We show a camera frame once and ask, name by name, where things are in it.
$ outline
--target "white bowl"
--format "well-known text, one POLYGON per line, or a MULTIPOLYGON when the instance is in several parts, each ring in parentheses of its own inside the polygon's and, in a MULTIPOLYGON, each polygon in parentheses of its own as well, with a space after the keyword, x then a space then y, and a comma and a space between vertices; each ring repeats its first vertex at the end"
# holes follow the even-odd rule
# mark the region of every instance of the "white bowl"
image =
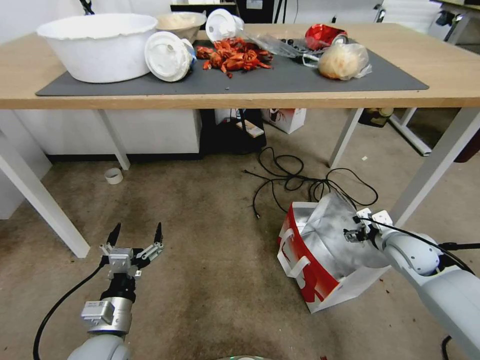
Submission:
POLYGON ((114 83, 147 74, 144 49, 157 19, 132 13, 73 16, 41 25, 68 72, 87 83, 114 83))
POLYGON ((200 12, 178 11, 157 16, 160 31, 174 33, 180 39, 187 39, 191 44, 197 39, 200 27, 205 24, 207 17, 200 12))

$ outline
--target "wooden table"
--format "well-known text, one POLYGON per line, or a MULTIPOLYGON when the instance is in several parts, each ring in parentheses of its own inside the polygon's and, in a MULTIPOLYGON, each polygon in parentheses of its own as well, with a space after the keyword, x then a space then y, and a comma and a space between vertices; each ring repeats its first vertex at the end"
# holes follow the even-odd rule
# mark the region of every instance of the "wooden table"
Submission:
MULTIPOLYGON (((338 25, 370 50, 429 85, 427 90, 38 97, 35 92, 65 71, 43 39, 28 35, 0 46, 0 109, 95 109, 124 169, 130 166, 105 109, 349 108, 330 166, 335 167, 363 108, 462 108, 434 151, 390 211, 398 226, 439 180, 480 128, 480 57, 396 24, 338 25)), ((250 33, 300 38, 308 25, 250 24, 250 33)), ((0 169, 78 257, 89 245, 0 131, 0 169)))

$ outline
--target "bag handle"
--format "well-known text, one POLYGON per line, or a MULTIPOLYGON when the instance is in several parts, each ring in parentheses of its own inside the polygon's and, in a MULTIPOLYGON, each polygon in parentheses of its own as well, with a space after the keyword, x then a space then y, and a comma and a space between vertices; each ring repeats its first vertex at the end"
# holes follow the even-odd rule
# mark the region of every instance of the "bag handle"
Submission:
POLYGON ((310 264, 310 260, 306 256, 302 256, 301 259, 298 260, 293 267, 290 267, 289 261, 285 257, 282 249, 284 248, 284 245, 287 239, 293 236, 294 236, 294 231, 291 228, 289 228, 287 231, 283 233, 283 235, 281 236, 280 248, 278 249, 278 253, 276 255, 276 258, 280 262, 280 265, 283 268, 285 275, 287 275, 289 278, 297 278, 302 272, 302 270, 304 269, 304 267, 310 264))

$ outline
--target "black cable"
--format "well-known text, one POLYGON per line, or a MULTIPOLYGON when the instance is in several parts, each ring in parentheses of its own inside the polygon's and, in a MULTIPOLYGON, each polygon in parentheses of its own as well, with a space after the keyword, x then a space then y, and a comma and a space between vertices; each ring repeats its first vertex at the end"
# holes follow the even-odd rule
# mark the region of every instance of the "black cable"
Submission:
POLYGON ((474 242, 470 244, 459 244, 456 242, 443 242, 438 244, 444 250, 472 250, 472 249, 480 249, 480 242, 474 242))
POLYGON ((95 15, 95 13, 92 10, 92 1, 90 0, 87 2, 87 0, 80 0, 81 6, 83 7, 83 11, 85 11, 85 15, 95 15))
POLYGON ((285 0, 285 3, 283 4, 283 24, 285 24, 285 14, 287 13, 287 0, 285 0))
POLYGON ((282 0, 278 0, 278 5, 276 7, 276 14, 275 14, 275 20, 273 21, 274 24, 277 23, 279 20, 279 15, 280 15, 280 9, 282 8, 282 0))
POLYGON ((295 12, 295 18, 293 19, 293 23, 297 21, 297 16, 299 15, 299 0, 296 0, 296 12, 295 12))
POLYGON ((378 198, 379 198, 379 194, 378 192, 373 188, 373 186, 367 184, 365 181, 363 181, 362 179, 360 179, 358 177, 358 175, 353 172, 352 170, 346 168, 346 167, 339 167, 339 168, 335 168, 335 169, 331 169, 325 176, 325 178, 315 178, 315 177, 309 177, 309 176, 305 176, 305 175, 302 175, 301 172, 304 170, 304 167, 305 167, 305 164, 304 162, 297 156, 295 155, 290 155, 290 154, 283 154, 283 155, 278 155, 278 156, 275 156, 275 151, 274 149, 271 147, 271 146, 268 146, 268 147, 264 147, 259 153, 258 153, 258 156, 257 156, 257 161, 258 163, 260 164, 260 166, 270 175, 272 175, 273 177, 267 177, 267 176, 263 176, 263 175, 259 175, 259 174, 256 174, 254 172, 251 172, 251 171, 248 171, 248 170, 243 170, 243 172, 245 174, 249 174, 249 175, 253 175, 257 178, 260 178, 260 179, 263 179, 265 180, 263 182, 262 185, 260 185, 260 187, 255 191, 254 195, 253 195, 253 199, 252 199, 252 208, 253 208, 253 213, 254 215, 259 219, 260 218, 260 213, 257 211, 257 208, 256 208, 256 199, 257 199, 257 196, 260 192, 260 190, 262 190, 267 184, 271 184, 271 193, 273 195, 273 199, 275 200, 277 206, 282 210, 284 211, 285 213, 287 212, 287 210, 280 204, 280 202, 278 201, 277 199, 277 195, 275 193, 275 182, 283 182, 283 189, 287 192, 293 192, 293 191, 297 191, 299 190, 304 184, 309 184, 308 186, 308 201, 315 201, 315 202, 318 202, 320 201, 320 199, 322 198, 322 196, 324 195, 325 193, 325 190, 327 189, 329 192, 334 189, 336 191, 338 191, 340 194, 342 194, 352 205, 354 208, 357 208, 357 205, 360 205, 360 206, 370 206, 372 204, 374 204, 378 198), (273 160, 273 163, 275 164, 276 166, 276 169, 274 170, 271 170, 269 169, 263 162, 262 162, 262 154, 266 151, 270 150, 271 151, 271 156, 272 156, 272 160, 273 160), (280 163, 279 163, 279 160, 280 159, 293 159, 293 160, 296 160, 298 162, 298 169, 296 171, 289 171, 287 170, 284 166, 282 166, 280 163), (371 202, 368 202, 368 203, 362 203, 358 200, 356 200, 355 198, 353 198, 352 196, 350 196, 345 190, 342 189, 342 187, 340 187, 335 181, 331 180, 329 178, 329 176, 332 175, 333 172, 338 172, 338 171, 348 171, 350 173, 352 173, 356 179, 362 183, 363 185, 365 185, 367 188, 369 188, 375 198, 373 201, 371 202), (299 184, 297 185, 292 185, 292 181, 293 180, 297 180, 299 181, 299 184), (321 191, 320 191, 320 195, 318 196, 318 189, 321 188, 321 191))
POLYGON ((447 353, 447 344, 449 341, 452 339, 450 335, 448 335, 446 338, 443 339, 441 342, 441 355, 443 357, 443 360, 450 360, 449 354, 447 353))
POLYGON ((404 233, 404 234, 407 234, 407 235, 410 235, 411 237, 415 238, 415 239, 418 239, 436 249, 439 249, 442 253, 444 253, 445 255, 447 255, 448 257, 450 257, 451 259, 453 259, 458 267, 460 267, 461 269, 465 270, 465 271, 468 271, 469 273, 472 273, 473 275, 475 275, 475 273, 472 271, 472 269, 466 264, 464 263, 459 257, 457 257, 456 255, 452 254, 450 251, 448 250, 445 250, 444 248, 442 248, 440 245, 437 245, 436 243, 434 242, 431 242, 431 241, 428 241, 427 239, 421 237, 421 236, 418 236, 417 234, 413 233, 413 232, 410 232, 410 231, 407 231, 407 230, 403 230, 401 228, 398 228, 398 227, 395 227, 395 226, 391 226, 391 225, 387 225, 383 222, 380 222, 380 221, 375 221, 375 220, 372 220, 371 218, 368 218, 368 217, 359 217, 360 220, 367 220, 369 222, 372 222, 372 223, 375 223, 375 224, 379 224, 379 225, 382 225, 386 228, 389 228, 389 229, 392 229, 392 230, 397 230, 401 233, 404 233))
POLYGON ((70 295, 72 295, 76 290, 78 290, 83 284, 91 280, 99 271, 101 268, 103 268, 105 263, 102 261, 100 262, 100 265, 86 278, 84 278, 82 281, 80 281, 77 285, 72 287, 65 295, 63 295, 60 300, 56 302, 55 305, 50 309, 50 311, 45 315, 43 318, 43 321, 41 322, 40 326, 38 327, 38 330, 35 335, 35 340, 33 341, 33 360, 40 360, 40 354, 39 354, 39 347, 40 347, 40 338, 42 337, 42 332, 44 331, 45 326, 47 325, 47 322, 50 320, 50 317, 54 314, 55 310, 67 299, 70 295))

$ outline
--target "white lid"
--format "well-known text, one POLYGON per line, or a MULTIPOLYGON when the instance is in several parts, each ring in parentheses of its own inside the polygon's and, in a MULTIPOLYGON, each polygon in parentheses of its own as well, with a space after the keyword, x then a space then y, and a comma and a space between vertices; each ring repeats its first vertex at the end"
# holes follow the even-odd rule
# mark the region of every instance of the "white lid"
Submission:
POLYGON ((175 82, 182 79, 189 71, 192 56, 177 35, 168 31, 159 31, 146 41, 145 61, 157 78, 175 82))
POLYGON ((225 38, 233 38, 237 33, 238 22, 225 9, 211 12, 206 20, 205 31, 210 41, 216 42, 225 38))

